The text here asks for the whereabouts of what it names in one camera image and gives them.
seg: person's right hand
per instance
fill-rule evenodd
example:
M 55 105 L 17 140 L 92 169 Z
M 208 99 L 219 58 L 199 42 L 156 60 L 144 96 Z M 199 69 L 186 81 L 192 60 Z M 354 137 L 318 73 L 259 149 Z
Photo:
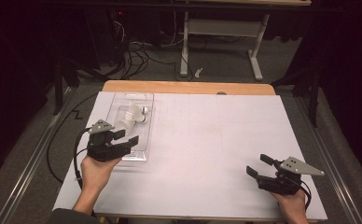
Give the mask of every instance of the person's right hand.
M 309 223 L 305 211 L 305 194 L 300 189 L 294 195 L 280 195 L 270 192 L 270 194 L 279 202 L 280 209 L 289 224 Z

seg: white tabletop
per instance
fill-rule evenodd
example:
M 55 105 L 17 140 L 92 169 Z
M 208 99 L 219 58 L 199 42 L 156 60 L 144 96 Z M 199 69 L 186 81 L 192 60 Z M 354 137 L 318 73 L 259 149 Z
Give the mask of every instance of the white tabletop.
M 100 92 L 87 127 L 107 118 L 114 92 Z M 94 207 L 120 217 L 278 220 L 277 202 L 245 172 L 274 177 L 259 160 L 304 161 L 279 96 L 155 93 L 148 161 L 122 161 Z M 85 148 L 85 134 L 79 148 Z M 327 219 L 309 175 L 310 220 Z M 72 208 L 79 195 L 72 163 L 54 208 Z

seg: table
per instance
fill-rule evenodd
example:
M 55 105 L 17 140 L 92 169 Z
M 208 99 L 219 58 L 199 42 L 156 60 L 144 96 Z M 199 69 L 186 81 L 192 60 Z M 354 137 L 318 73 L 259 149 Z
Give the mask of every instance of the table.
M 94 207 L 96 214 L 248 221 L 282 219 L 277 202 L 266 191 L 258 189 L 255 179 L 245 173 L 245 166 L 250 165 L 261 175 L 274 176 L 274 168 L 259 160 L 261 153 L 278 160 L 290 154 L 303 160 L 281 99 L 274 95 L 271 86 L 109 81 L 103 90 L 91 112 L 89 127 L 107 116 L 114 91 L 155 92 L 155 112 L 148 161 L 122 161 L 117 165 Z M 88 136 L 84 135 L 79 149 L 87 142 Z M 54 208 L 74 205 L 79 194 L 74 178 L 70 165 Z M 302 179 L 310 186 L 313 196 L 308 219 L 327 219 L 311 177 L 304 175 Z
M 190 0 L 188 2 L 220 2 L 230 4 L 257 4 L 268 6 L 309 6 L 310 0 Z M 190 19 L 188 11 L 185 12 L 184 18 L 184 43 L 181 54 L 180 76 L 188 75 L 188 35 L 234 35 L 234 36 L 249 36 L 256 39 L 253 49 L 248 51 L 251 66 L 254 76 L 257 81 L 261 81 L 263 76 L 260 72 L 257 54 L 262 37 L 265 34 L 266 26 L 268 25 L 269 14 L 265 14 L 262 21 L 219 21 L 219 20 L 197 20 Z

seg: hand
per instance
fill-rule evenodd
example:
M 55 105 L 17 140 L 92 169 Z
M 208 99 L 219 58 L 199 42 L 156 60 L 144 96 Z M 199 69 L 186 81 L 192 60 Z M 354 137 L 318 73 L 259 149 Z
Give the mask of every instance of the hand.
M 83 159 L 81 163 L 82 192 L 73 207 L 74 211 L 87 215 L 91 214 L 97 198 L 108 183 L 112 170 L 121 160 L 122 158 L 118 158 L 112 161 L 100 162 L 89 156 Z
M 305 212 L 305 194 L 300 189 L 295 195 L 270 194 L 279 202 L 280 209 L 289 224 L 309 223 Z

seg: gray carpet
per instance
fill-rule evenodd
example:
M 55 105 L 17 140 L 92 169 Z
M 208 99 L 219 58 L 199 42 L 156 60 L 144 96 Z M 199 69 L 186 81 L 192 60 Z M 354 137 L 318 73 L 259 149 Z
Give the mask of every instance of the gray carpet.
M 201 77 L 194 78 L 192 81 L 254 83 L 252 70 L 245 57 L 243 47 L 251 44 L 250 41 L 245 40 L 233 44 L 210 43 L 205 50 L 192 49 L 189 66 L 194 71 L 203 68 Z M 194 48 L 199 48 L 203 43 L 197 40 L 193 44 Z M 265 41 L 262 44 L 258 59 L 264 76 L 263 83 L 269 83 L 284 75 L 297 46 L 298 42 L 283 44 L 278 39 Z M 155 60 L 167 63 L 176 62 L 175 71 L 172 65 L 151 61 L 144 72 L 131 79 L 175 80 L 176 74 L 179 72 L 180 48 L 153 49 L 146 47 L 146 52 Z M 60 120 L 63 120 L 75 105 L 92 96 L 102 87 L 101 82 L 82 78 L 82 85 L 75 91 L 75 95 L 64 109 L 63 117 Z M 300 105 L 301 100 L 292 97 L 288 89 L 279 89 L 277 93 L 282 95 L 285 110 L 306 161 L 316 167 L 325 167 L 322 154 L 318 149 L 320 144 L 313 134 L 313 132 L 317 132 L 327 146 L 336 167 L 339 168 L 340 175 L 352 193 L 355 205 L 362 216 L 362 169 L 342 136 L 323 93 L 320 92 L 317 110 L 318 128 L 313 130 L 305 118 L 305 111 Z M 32 118 L 0 171 L 0 211 L 13 187 L 17 184 L 40 137 L 53 118 L 51 115 L 54 109 L 53 90 L 49 92 L 48 97 L 49 102 Z M 86 126 L 94 99 L 95 96 L 92 96 L 76 108 L 76 112 L 70 113 L 51 143 L 50 164 L 54 173 L 61 179 L 65 177 L 70 165 L 77 133 Z M 352 223 L 339 199 L 338 192 L 334 189 L 333 180 L 326 175 L 315 177 L 314 183 L 328 215 L 328 221 L 323 223 Z M 45 223 L 60 187 L 61 184 L 50 174 L 44 157 L 9 223 Z

